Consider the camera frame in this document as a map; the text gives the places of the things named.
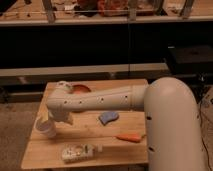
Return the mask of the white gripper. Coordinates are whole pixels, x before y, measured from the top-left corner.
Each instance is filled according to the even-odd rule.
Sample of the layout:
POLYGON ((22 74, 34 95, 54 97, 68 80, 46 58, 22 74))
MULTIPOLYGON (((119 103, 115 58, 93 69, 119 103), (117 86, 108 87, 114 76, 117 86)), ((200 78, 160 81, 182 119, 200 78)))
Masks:
POLYGON ((69 125, 73 124, 73 117, 69 112, 60 112, 60 111, 48 111, 47 113, 43 113, 41 115, 41 122, 44 123, 48 120, 52 120, 55 122, 64 122, 69 125))

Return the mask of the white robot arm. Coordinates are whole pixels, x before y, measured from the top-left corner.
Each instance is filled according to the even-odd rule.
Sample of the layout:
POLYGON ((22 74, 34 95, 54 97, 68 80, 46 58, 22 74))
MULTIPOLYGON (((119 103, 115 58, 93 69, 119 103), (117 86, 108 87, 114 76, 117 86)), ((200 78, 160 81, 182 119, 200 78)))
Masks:
POLYGON ((60 81, 49 95, 48 117, 70 121, 72 111, 134 110, 146 119, 149 171, 205 171, 199 109, 181 80, 163 77, 147 85, 130 85, 73 94, 60 81))

